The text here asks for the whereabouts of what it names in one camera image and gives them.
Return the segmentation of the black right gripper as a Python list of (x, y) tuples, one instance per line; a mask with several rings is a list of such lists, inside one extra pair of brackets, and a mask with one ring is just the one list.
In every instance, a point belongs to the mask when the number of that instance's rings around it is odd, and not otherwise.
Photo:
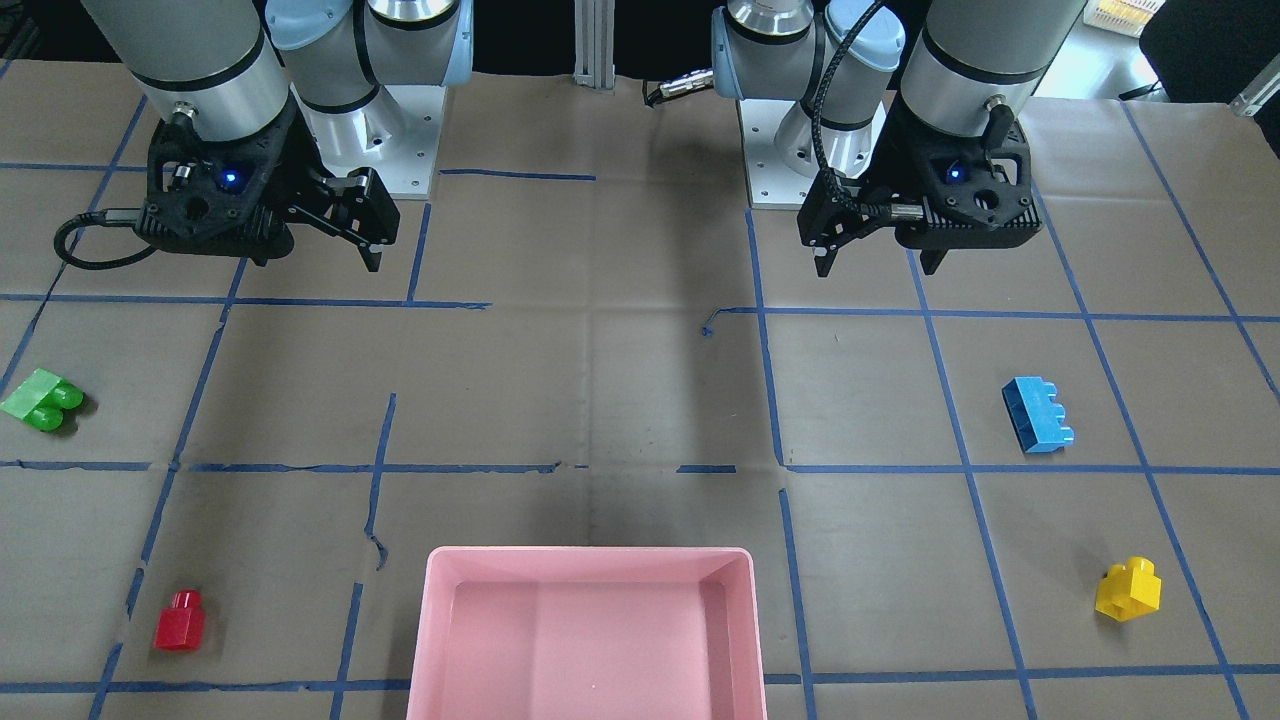
[(134, 233), (164, 252), (247, 258), (262, 266), (294, 247), (305, 223), (352, 243), (370, 273), (397, 240), (401, 214), (378, 172), (334, 176), (321, 161), (296, 100), (259, 132), (205, 140), (196, 109), (177, 102), (148, 147), (147, 196)]

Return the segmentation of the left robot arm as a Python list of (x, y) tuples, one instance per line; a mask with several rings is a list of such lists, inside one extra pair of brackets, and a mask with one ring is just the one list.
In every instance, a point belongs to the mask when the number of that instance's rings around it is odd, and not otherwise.
[(933, 1), (909, 33), (886, 1), (728, 1), (710, 19), (716, 92), (796, 104), (814, 170), (797, 237), (827, 277), (883, 228), (925, 274), (1044, 225), (1019, 115), (1082, 1)]

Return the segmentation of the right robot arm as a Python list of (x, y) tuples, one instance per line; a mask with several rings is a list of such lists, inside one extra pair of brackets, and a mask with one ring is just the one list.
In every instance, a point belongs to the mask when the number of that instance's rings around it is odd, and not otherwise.
[(296, 224), (376, 272), (399, 197), (430, 190), (434, 111), (474, 70), (471, 1), (87, 1), (160, 122), (137, 208), (87, 211), (55, 233), (69, 266), (156, 252), (264, 266)]

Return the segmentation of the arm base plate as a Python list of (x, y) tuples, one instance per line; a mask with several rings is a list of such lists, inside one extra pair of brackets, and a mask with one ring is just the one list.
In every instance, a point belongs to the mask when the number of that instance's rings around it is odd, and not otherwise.
[(385, 86), (364, 108), (330, 114), (302, 106), (323, 164), (335, 176), (375, 169), (393, 199), (429, 200), (449, 90)]
[[(737, 102), (750, 206), (797, 210), (818, 172), (810, 118), (797, 101), (746, 99)], [(870, 123), (852, 131), (822, 129), (826, 156), (845, 178), (870, 164), (886, 119), (883, 106)]]

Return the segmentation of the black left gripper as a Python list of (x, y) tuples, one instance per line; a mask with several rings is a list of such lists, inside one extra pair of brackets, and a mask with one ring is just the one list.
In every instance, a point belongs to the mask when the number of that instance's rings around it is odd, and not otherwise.
[(856, 179), (822, 172), (797, 214), (801, 245), (827, 278), (837, 250), (891, 227), (933, 275), (951, 250), (1015, 249), (1043, 228), (1030, 190), (1030, 147), (1002, 95), (978, 106), (973, 136), (929, 127), (896, 99)]

